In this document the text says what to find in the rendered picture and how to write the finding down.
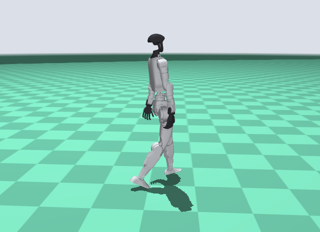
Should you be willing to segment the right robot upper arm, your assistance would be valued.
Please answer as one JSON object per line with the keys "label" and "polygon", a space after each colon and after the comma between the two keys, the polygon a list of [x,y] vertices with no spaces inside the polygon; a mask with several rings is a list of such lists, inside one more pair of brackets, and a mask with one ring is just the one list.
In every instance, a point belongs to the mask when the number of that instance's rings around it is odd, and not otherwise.
{"label": "right robot upper arm", "polygon": [[162,81],[162,86],[165,91],[167,91],[167,84],[171,83],[169,82],[169,73],[168,73],[168,62],[166,59],[157,59],[157,68],[160,72],[160,77]]}

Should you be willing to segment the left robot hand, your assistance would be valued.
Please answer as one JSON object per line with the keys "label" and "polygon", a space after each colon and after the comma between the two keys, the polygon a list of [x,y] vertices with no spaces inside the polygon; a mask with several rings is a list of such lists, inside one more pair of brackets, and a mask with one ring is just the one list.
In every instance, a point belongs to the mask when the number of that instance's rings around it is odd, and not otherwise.
{"label": "left robot hand", "polygon": [[[153,102],[153,101],[152,101]],[[153,103],[152,103],[153,104]],[[143,110],[143,114],[142,117],[147,119],[147,120],[151,120],[150,118],[150,114],[152,114],[152,117],[154,117],[153,112],[152,112],[152,104],[148,104],[148,99],[146,100],[146,107]],[[149,118],[149,119],[148,119]]]}

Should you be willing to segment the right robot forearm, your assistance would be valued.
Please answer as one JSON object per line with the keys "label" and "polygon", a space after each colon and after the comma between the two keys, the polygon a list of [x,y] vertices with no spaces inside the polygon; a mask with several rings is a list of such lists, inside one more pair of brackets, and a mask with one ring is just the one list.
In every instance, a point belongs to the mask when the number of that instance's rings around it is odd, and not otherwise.
{"label": "right robot forearm", "polygon": [[166,86],[166,101],[167,101],[167,110],[168,108],[171,108],[171,113],[174,113],[176,111],[175,108],[175,101],[174,101],[174,97],[173,97],[173,84],[172,83],[168,83]]}

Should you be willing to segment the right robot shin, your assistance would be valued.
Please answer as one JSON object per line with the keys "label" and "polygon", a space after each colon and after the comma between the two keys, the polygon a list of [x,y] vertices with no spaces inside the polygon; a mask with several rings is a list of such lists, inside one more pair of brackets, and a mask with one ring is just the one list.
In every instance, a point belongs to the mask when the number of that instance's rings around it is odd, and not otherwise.
{"label": "right robot shin", "polygon": [[[142,170],[138,175],[138,179],[143,180],[144,177],[149,173],[149,171],[156,165],[158,160],[161,158],[165,150],[160,145],[154,146],[152,151],[149,151],[146,159],[144,160],[144,165]],[[145,176],[144,176],[145,175]]]}

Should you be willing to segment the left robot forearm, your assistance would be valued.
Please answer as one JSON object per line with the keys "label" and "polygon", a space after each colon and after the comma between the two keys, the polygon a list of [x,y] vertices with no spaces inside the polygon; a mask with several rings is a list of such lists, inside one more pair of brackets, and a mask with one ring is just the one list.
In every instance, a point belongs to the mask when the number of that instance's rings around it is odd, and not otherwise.
{"label": "left robot forearm", "polygon": [[149,83],[149,85],[148,85],[148,89],[149,89],[149,91],[148,91],[148,96],[147,96],[147,99],[148,99],[148,102],[147,102],[147,104],[149,104],[149,105],[151,105],[152,103],[153,103],[153,100],[155,99],[155,92],[154,91],[152,91],[152,88],[151,88],[151,85],[150,85],[150,83]]}

